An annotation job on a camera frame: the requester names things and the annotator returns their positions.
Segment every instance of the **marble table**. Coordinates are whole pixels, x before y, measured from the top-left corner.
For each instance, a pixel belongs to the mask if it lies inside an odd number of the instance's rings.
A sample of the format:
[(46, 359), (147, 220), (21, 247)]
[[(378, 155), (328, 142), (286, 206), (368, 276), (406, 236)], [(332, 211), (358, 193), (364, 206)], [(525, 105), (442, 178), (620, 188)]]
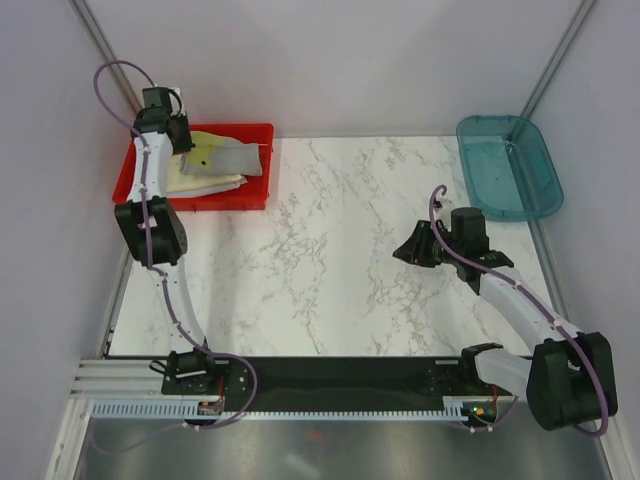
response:
[[(444, 183), (469, 204), (454, 137), (319, 138), (277, 142), (267, 209), (182, 213), (187, 278), (214, 351), (245, 355), (458, 355), (469, 345), (528, 349), (451, 266), (423, 269), (391, 253), (428, 217)], [(525, 223), (488, 223), (548, 301)], [(169, 351), (164, 303), (134, 264), (112, 355)]]

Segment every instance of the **red tray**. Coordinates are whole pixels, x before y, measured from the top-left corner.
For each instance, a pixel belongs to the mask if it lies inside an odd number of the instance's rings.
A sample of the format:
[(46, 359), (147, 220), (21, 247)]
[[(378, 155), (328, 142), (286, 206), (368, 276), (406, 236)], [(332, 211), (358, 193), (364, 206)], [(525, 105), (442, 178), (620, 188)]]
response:
[[(269, 196), (269, 173), (273, 151), (273, 125), (270, 123), (205, 124), (191, 125), (191, 130), (232, 137), (244, 143), (258, 143), (261, 177), (246, 177), (247, 183), (228, 192), (215, 193), (197, 198), (171, 198), (169, 202), (176, 210), (264, 210)], [(126, 203), (133, 185), (136, 151), (131, 142), (124, 159), (118, 183), (113, 191), (115, 203)]]

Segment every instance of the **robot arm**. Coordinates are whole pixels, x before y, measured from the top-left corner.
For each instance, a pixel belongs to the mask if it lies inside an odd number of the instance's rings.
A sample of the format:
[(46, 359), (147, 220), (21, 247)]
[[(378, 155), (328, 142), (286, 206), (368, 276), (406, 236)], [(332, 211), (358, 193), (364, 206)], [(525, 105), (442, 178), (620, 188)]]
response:
[[(455, 252), (524, 286), (513, 262), (504, 253), (489, 248), (480, 210), (453, 210), (450, 231), (440, 220), (436, 224)], [(393, 256), (428, 268), (442, 263), (454, 265), (458, 277), (493, 305), (533, 352), (532, 358), (522, 358), (495, 343), (465, 348), (462, 361), (467, 381), (497, 385), (526, 399), (534, 418), (547, 430), (599, 419), (600, 406), (593, 384), (573, 348), (556, 330), (561, 326), (586, 353), (603, 387), (609, 416), (615, 415), (618, 404), (611, 347), (600, 333), (582, 333), (535, 296), (553, 313), (555, 321), (551, 324), (512, 284), (452, 258), (436, 239), (430, 222), (420, 220), (413, 235)]]
[[(178, 100), (176, 113), (173, 112), (171, 96)], [(133, 258), (145, 267), (153, 267), (148, 271), (158, 294), (164, 295), (163, 282), (166, 282), (171, 305), (182, 327), (198, 345), (206, 345), (187, 289), (184, 267), (188, 246), (186, 233), (167, 199), (167, 171), (171, 156), (192, 147), (189, 122), (176, 90), (147, 88), (143, 90), (143, 98), (145, 107), (134, 123), (141, 135), (134, 139), (136, 166), (133, 185), (127, 203), (115, 207), (116, 220)], [(144, 231), (143, 191), (152, 225), (150, 246)], [(152, 248), (153, 265), (147, 265), (148, 247)], [(165, 318), (169, 324), (171, 350), (190, 352), (191, 343), (178, 331), (166, 309)]]

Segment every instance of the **blue plastic tray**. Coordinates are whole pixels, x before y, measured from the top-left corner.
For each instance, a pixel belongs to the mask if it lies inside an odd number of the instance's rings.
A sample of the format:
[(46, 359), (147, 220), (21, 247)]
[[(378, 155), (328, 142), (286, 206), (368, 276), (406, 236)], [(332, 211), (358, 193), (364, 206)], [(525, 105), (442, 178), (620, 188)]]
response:
[(471, 204), (488, 220), (520, 222), (552, 215), (564, 194), (538, 127), (515, 116), (474, 116), (458, 124)]

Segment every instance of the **cloth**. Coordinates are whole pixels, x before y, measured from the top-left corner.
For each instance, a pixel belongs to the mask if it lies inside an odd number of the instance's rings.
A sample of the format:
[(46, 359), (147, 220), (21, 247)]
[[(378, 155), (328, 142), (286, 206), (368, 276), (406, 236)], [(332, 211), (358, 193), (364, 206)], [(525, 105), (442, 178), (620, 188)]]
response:
[(196, 176), (182, 175), (180, 163), (183, 155), (174, 155), (167, 172), (167, 196), (169, 198), (193, 198), (212, 193), (226, 192), (247, 183), (242, 175)]
[(257, 143), (198, 131), (191, 139), (196, 146), (182, 158), (183, 175), (262, 175)]

